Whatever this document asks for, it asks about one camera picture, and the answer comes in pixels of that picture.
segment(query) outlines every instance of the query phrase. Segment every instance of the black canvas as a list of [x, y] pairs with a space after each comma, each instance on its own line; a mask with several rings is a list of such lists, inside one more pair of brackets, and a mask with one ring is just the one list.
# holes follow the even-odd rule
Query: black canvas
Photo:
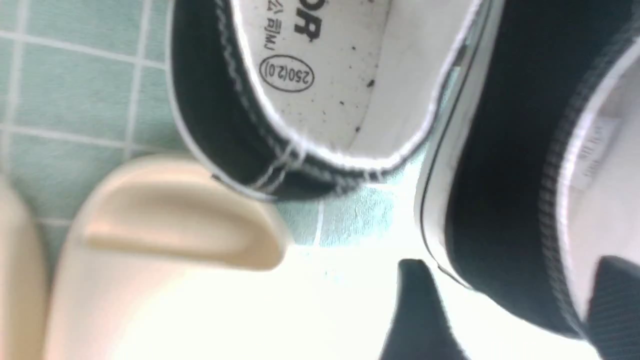
[[480, 0], [178, 0], [170, 98], [192, 153], [261, 200], [383, 181], [431, 132]]
[[[512, 314], [602, 339], [589, 326], [601, 260], [640, 265], [640, 239], [623, 232], [640, 220], [637, 1], [492, 3], [504, 3], [495, 39], [479, 39], [435, 124], [416, 201], [424, 241], [442, 271]], [[613, 285], [631, 291], [637, 278], [605, 270], [608, 296], [624, 304]], [[634, 329], [606, 336], [640, 343]]]

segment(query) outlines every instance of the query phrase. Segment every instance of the black fabric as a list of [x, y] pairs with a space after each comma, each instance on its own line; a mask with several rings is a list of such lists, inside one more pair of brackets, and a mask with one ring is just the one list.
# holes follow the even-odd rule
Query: black fabric
[[[228, 33], [230, 40], [235, 42], [229, 11], [227, 7]], [[240, 103], [228, 73], [220, 38], [214, 1], [175, 2], [172, 72], [184, 123], [202, 152], [226, 175], [238, 183], [252, 184], [276, 160], [276, 154]], [[241, 64], [237, 47], [232, 56]], [[247, 98], [251, 107], [260, 115], [252, 90], [246, 86], [245, 91], [249, 93]], [[284, 150], [285, 145], [281, 142], [281, 149]], [[331, 182], [288, 172], [284, 183], [273, 195], [279, 200], [312, 199], [334, 189], [335, 184]]]
[[640, 267], [616, 256], [600, 260], [588, 326], [603, 360], [640, 359]]
[[514, 315], [576, 336], [552, 293], [538, 216], [543, 166], [577, 87], [631, 0], [507, 0], [447, 210], [456, 271]]
[[381, 360], [465, 360], [451, 334], [435, 281], [421, 260], [399, 263], [396, 313]]

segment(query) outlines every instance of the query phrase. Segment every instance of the oval logo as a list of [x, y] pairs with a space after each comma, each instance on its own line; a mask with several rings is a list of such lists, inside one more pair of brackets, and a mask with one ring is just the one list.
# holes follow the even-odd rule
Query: oval logo
[[283, 92], [302, 92], [316, 80], [313, 69], [291, 55], [272, 55], [260, 63], [260, 76], [272, 88]]

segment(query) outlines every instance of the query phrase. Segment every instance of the shoe lining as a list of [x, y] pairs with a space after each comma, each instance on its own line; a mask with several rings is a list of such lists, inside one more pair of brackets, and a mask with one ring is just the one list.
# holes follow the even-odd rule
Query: shoe lining
[[478, 4], [233, 0], [233, 9], [276, 131], [334, 163], [391, 167], [429, 130]]
[[560, 223], [569, 289], [585, 319], [602, 256], [640, 265], [640, 43], [609, 72], [581, 115], [563, 162]]

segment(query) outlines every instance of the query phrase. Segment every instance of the slide sandal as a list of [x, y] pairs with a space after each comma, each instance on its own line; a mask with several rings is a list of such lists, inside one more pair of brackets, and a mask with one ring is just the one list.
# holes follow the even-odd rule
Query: slide sandal
[[70, 228], [45, 358], [335, 359], [299, 330], [321, 315], [302, 266], [280, 264], [289, 238], [271, 205], [195, 160], [134, 160]]
[[42, 244], [2, 179], [0, 199], [0, 359], [40, 359], [49, 300]]

